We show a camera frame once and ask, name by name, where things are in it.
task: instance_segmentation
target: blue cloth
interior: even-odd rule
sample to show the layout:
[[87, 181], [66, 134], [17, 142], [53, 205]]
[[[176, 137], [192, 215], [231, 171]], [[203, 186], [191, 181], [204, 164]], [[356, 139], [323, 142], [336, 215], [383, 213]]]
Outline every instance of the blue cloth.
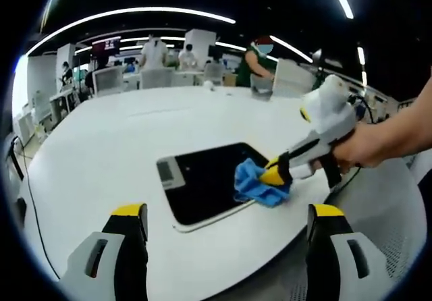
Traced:
[[135, 67], [133, 65], [127, 65], [125, 69], [125, 73], [133, 73], [135, 72]]
[[247, 158], [236, 168], [234, 176], [234, 200], [244, 202], [254, 199], [268, 207], [275, 207], [288, 198], [291, 183], [282, 186], [269, 186], [260, 182], [259, 177], [265, 169], [258, 167], [254, 161]]

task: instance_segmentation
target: white shirt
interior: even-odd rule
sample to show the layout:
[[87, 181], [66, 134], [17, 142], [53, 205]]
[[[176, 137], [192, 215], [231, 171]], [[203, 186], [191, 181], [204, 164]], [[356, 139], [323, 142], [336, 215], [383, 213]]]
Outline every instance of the white shirt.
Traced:
[[178, 60], [180, 61], [180, 68], [182, 70], [187, 70], [197, 67], [198, 59], [193, 51], [180, 51], [178, 55]]
[[146, 57], [146, 63], [144, 64], [143, 70], [163, 68], [162, 58], [167, 53], [167, 45], [160, 39], [152, 39], [147, 42], [141, 50], [141, 55]]

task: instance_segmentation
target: black ceiling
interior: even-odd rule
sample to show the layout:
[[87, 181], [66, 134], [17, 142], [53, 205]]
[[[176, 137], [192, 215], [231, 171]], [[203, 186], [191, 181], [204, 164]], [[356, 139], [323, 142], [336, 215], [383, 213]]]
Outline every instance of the black ceiling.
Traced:
[[[345, 74], [357, 79], [361, 79], [356, 51], [359, 44], [365, 49], [371, 86], [399, 100], [416, 96], [430, 75], [430, 0], [348, 2], [353, 20], [345, 17], [338, 0], [53, 0], [44, 35], [93, 14], [129, 7], [196, 9], [235, 19], [237, 23], [178, 13], [120, 14], [71, 28], [34, 54], [99, 34], [134, 28], [202, 28], [217, 32], [220, 41], [240, 46], [246, 46], [257, 35], [273, 34], [307, 54], [323, 49], [326, 56], [342, 63]], [[40, 27], [35, 26], [34, 31], [40, 32]], [[133, 32], [125, 36], [148, 33]], [[166, 34], [181, 36], [182, 33]], [[304, 62], [278, 45], [272, 55]]]

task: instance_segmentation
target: cable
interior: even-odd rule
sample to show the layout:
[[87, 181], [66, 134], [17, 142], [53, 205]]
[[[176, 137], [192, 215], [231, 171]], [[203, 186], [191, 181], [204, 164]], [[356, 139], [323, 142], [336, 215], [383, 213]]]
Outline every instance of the cable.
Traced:
[[369, 112], [369, 117], [371, 117], [371, 123], [374, 124], [375, 121], [373, 120], [371, 107], [369, 106], [369, 104], [367, 104], [367, 102], [366, 102], [366, 100], [365, 100], [364, 97], [362, 97], [361, 95], [356, 95], [356, 97], [357, 97], [358, 99], [360, 99], [360, 101], [363, 102], [363, 104], [365, 105], [367, 111]]
[[25, 155], [23, 155], [23, 154], [19, 154], [19, 153], [16, 153], [18, 156], [21, 156], [21, 157], [23, 157], [23, 158], [28, 158], [28, 159], [30, 159], [30, 160], [32, 160], [33, 158], [32, 157], [29, 157], [29, 156], [25, 156]]
[[358, 175], [358, 173], [360, 172], [361, 169], [362, 169], [362, 167], [359, 167], [356, 170], [356, 173], [343, 186], [341, 186], [340, 188], [338, 188], [335, 193], [338, 194], [338, 193], [342, 192], [342, 190], [344, 188], [346, 188], [348, 186], [348, 184], [351, 183], [351, 181]]
[[21, 141], [21, 138], [18, 137], [18, 140], [21, 143], [21, 147], [22, 147], [22, 156], [23, 156], [23, 160], [24, 160], [24, 168], [26, 169], [26, 177], [27, 177], [27, 186], [28, 186], [28, 193], [30, 193], [30, 198], [32, 199], [32, 204], [33, 204], [33, 210], [34, 210], [34, 217], [36, 218], [36, 226], [38, 227], [38, 232], [39, 232], [39, 237], [40, 237], [40, 244], [42, 245], [42, 249], [43, 249], [43, 253], [45, 254], [45, 258], [47, 259], [47, 262], [49, 264], [49, 266], [51, 267], [51, 269], [53, 270], [55, 276], [60, 279], [60, 276], [57, 274], [57, 272], [54, 269], [53, 264], [51, 264], [51, 261], [49, 260], [48, 254], [47, 254], [47, 250], [45, 248], [45, 244], [43, 243], [43, 239], [42, 239], [42, 233], [41, 233], [41, 227], [39, 226], [39, 218], [38, 218], [38, 213], [36, 211], [36, 205], [34, 203], [34, 199], [33, 199], [33, 193], [32, 193], [32, 189], [30, 188], [30, 179], [28, 177], [28, 170], [27, 170], [27, 162], [26, 162], [26, 153], [24, 152], [24, 145]]

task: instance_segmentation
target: desk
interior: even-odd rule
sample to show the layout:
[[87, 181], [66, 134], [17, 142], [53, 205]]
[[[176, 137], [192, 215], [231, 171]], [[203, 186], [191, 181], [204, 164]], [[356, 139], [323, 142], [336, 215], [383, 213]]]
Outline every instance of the desk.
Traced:
[[[197, 86], [154, 88], [83, 102], [45, 140], [28, 170], [56, 271], [65, 273], [70, 253], [101, 231], [118, 206], [145, 202], [149, 300], [199, 301], [253, 274], [304, 228], [308, 204], [327, 198], [324, 172], [296, 182], [289, 201], [274, 209], [252, 203], [183, 234], [173, 228], [156, 161], [235, 142], [273, 158], [311, 129], [299, 108], [299, 99], [263, 102], [252, 99], [249, 88], [222, 86], [213, 92]], [[20, 194], [30, 205], [27, 185]], [[48, 269], [32, 207], [24, 232]]]
[[70, 113], [70, 106], [68, 96], [74, 94], [74, 89], [69, 88], [67, 90], [62, 90], [61, 92], [53, 95], [49, 98], [49, 104], [51, 105], [51, 115], [53, 116], [53, 123], [58, 124], [61, 121], [61, 113], [59, 108], [59, 100], [65, 98], [67, 113]]

